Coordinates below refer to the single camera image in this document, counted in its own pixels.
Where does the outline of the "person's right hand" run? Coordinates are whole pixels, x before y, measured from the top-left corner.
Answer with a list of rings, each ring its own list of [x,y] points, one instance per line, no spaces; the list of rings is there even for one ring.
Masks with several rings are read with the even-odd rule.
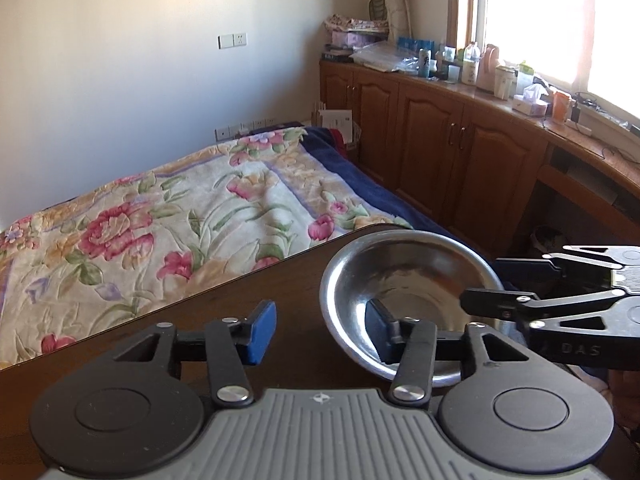
[[[628,370],[605,370],[570,365],[568,369],[597,390],[611,405],[616,424],[639,445],[640,376]]]

